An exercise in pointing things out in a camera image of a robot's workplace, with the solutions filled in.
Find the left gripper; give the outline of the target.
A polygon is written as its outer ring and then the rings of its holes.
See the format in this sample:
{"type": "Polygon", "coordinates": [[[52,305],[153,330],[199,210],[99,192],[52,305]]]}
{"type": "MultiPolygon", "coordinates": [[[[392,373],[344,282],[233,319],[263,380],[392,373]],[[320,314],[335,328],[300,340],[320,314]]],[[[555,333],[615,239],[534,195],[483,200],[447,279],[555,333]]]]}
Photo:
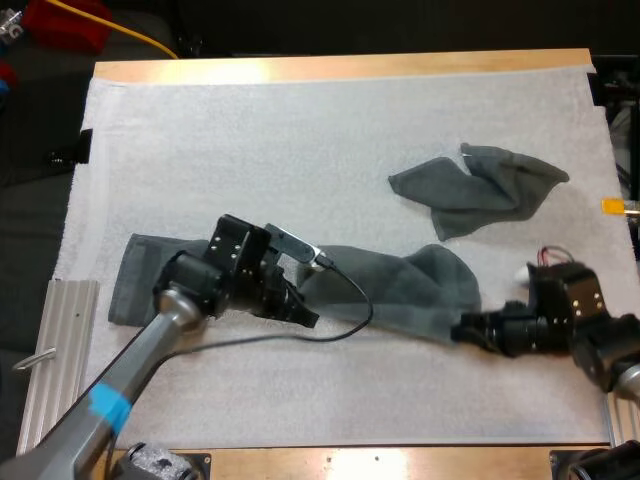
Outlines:
{"type": "Polygon", "coordinates": [[[227,310],[248,312],[313,329],[319,315],[294,292],[270,248],[271,235],[232,215],[219,218],[204,254],[217,272],[213,315],[227,310]]]}

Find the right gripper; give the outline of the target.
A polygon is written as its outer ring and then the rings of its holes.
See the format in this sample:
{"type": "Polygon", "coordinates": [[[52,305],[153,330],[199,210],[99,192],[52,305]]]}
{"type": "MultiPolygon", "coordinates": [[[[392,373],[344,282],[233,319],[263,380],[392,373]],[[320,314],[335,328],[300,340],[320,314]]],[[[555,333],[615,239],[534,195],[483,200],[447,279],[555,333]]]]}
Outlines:
{"type": "Polygon", "coordinates": [[[610,317],[596,273],[581,262],[527,266],[529,300],[524,306],[469,312],[451,328],[455,343],[508,357],[566,354],[577,332],[610,317]],[[473,327],[497,327],[498,346],[473,327]]]}

